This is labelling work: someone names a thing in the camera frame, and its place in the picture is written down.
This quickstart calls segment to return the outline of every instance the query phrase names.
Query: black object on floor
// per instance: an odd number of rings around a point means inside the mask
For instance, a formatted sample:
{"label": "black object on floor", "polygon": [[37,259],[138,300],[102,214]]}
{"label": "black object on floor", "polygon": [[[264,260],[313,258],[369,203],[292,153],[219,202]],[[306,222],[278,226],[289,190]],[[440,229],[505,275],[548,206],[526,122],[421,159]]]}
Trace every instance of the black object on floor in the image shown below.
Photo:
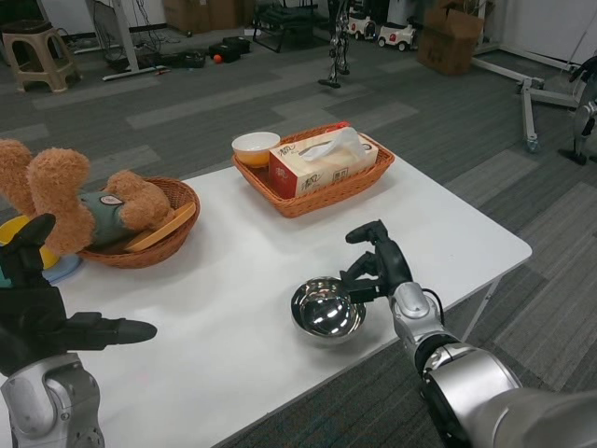
{"label": "black object on floor", "polygon": [[330,81],[329,79],[319,79],[317,82],[322,86],[328,86],[332,89],[339,89],[341,87],[339,82]]}
{"label": "black object on floor", "polygon": [[193,50],[162,54],[160,55],[160,65],[172,68],[203,68],[205,66],[205,53]]}
{"label": "black object on floor", "polygon": [[580,154],[573,149],[558,149],[558,153],[568,159],[569,161],[573,161],[578,165],[586,165],[587,164],[587,156],[584,154]]}
{"label": "black object on floor", "polygon": [[237,47],[226,44],[214,44],[209,47],[209,55],[213,59],[216,54],[222,57],[225,63],[233,63],[241,59],[241,51]]}
{"label": "black object on floor", "polygon": [[251,52],[251,41],[245,39],[244,37],[237,35],[234,37],[224,37],[222,39],[222,43],[224,45],[230,45],[231,47],[237,47],[241,54]]}

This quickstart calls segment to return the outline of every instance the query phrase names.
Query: teddy bear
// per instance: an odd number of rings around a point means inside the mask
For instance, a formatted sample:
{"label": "teddy bear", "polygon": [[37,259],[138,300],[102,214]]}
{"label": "teddy bear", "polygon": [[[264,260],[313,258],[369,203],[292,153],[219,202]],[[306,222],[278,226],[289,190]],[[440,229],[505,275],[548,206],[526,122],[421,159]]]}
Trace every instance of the teddy bear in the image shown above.
{"label": "teddy bear", "polygon": [[112,245],[174,218],[164,192],[130,171],[112,175],[102,191],[81,192],[89,170],[89,160],[72,149],[33,157],[23,143],[0,139],[0,194],[29,218],[56,217],[46,240],[56,255]]}

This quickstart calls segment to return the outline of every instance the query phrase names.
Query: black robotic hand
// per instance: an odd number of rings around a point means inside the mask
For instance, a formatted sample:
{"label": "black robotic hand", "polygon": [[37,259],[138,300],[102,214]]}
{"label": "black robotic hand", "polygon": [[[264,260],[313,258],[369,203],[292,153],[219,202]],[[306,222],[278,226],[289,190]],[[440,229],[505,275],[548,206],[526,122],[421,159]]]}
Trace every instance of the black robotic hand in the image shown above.
{"label": "black robotic hand", "polygon": [[[375,246],[375,254],[366,252],[348,271],[340,272],[353,302],[373,301],[391,295],[400,285],[412,281],[409,264],[380,220],[354,229],[346,235],[346,242],[351,245],[370,242]],[[364,274],[377,278],[359,279]]]}
{"label": "black robotic hand", "polygon": [[69,350],[104,350],[157,333],[145,322],[104,319],[100,313],[66,317],[60,290],[42,275],[39,254],[55,222],[53,215],[36,217],[0,247],[0,373],[5,376]]}

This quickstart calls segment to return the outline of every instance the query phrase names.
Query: toy car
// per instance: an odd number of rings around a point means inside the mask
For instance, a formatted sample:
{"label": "toy car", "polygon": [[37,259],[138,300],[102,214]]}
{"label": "toy car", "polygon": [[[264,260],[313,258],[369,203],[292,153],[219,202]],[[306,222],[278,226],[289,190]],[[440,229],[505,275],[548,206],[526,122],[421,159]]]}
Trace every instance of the toy car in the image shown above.
{"label": "toy car", "polygon": [[355,40],[375,39],[375,21],[364,12],[351,11],[348,18],[348,34],[353,35]]}
{"label": "toy car", "polygon": [[377,44],[380,47],[398,46],[400,51],[406,51],[414,46],[416,33],[417,30],[410,23],[405,26],[389,21],[382,26]]}

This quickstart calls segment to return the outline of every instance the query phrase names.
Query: beige stool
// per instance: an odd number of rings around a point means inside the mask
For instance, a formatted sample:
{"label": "beige stool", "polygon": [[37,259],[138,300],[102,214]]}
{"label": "beige stool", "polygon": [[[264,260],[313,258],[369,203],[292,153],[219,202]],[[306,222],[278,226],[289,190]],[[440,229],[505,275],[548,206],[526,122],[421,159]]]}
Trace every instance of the beige stool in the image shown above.
{"label": "beige stool", "polygon": [[[19,91],[25,91],[25,82],[43,81],[56,93],[68,88],[66,77],[69,75],[83,78],[71,52],[49,21],[16,21],[2,27],[2,36]],[[53,47],[59,55],[62,54],[60,59],[53,59],[48,47],[50,41],[58,43],[58,49],[56,45]],[[19,64],[13,49],[15,42],[29,44],[24,45],[29,62]]]}

